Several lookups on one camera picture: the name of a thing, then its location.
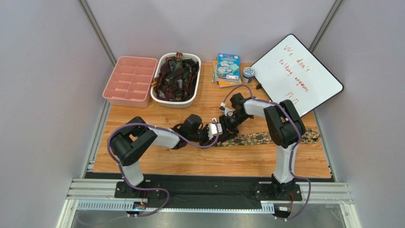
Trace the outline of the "patterned paisley necktie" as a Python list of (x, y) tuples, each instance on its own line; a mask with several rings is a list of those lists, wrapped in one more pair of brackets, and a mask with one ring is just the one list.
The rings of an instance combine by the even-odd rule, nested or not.
[[(314, 129), (308, 129), (301, 137), (301, 143), (315, 144), (320, 142), (321, 135)], [(239, 145), (258, 145), (258, 144), (274, 144), (268, 132), (263, 133), (250, 133), (238, 135), (233, 139), (225, 142), (218, 142), (216, 147), (228, 147)]]

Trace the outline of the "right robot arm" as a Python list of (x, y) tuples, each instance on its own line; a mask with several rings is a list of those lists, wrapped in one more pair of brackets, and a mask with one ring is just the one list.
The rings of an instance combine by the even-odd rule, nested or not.
[(272, 194), (281, 198), (288, 195), (295, 185), (295, 153), (306, 129), (293, 102), (289, 99), (276, 103), (256, 97), (244, 98), (240, 93), (230, 98), (232, 109), (221, 105), (221, 141), (234, 138), (238, 126), (255, 116), (266, 120), (270, 139), (276, 144), (276, 167), (271, 177)]

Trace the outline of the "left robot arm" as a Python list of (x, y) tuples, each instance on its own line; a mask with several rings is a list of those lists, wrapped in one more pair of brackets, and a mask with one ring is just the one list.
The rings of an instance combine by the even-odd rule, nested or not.
[(107, 140), (107, 151), (117, 163), (125, 184), (132, 192), (160, 192), (159, 187), (142, 186), (144, 176), (139, 160), (150, 146), (181, 149), (190, 144), (205, 149), (214, 146), (221, 134), (222, 127), (216, 119), (213, 119), (212, 123), (203, 125), (201, 118), (195, 114), (172, 128), (148, 124), (137, 116), (110, 134)]

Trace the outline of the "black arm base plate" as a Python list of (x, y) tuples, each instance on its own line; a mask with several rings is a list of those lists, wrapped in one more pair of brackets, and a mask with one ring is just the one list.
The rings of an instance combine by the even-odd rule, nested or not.
[(90, 173), (88, 179), (115, 180), (113, 199), (147, 199), (150, 207), (160, 206), (169, 197), (166, 209), (260, 209), (262, 201), (304, 202), (304, 185), (298, 179), (293, 196), (277, 198), (271, 191), (271, 177), (226, 177), (146, 174), (143, 187), (161, 188), (157, 191), (135, 191), (121, 180), (118, 173)]

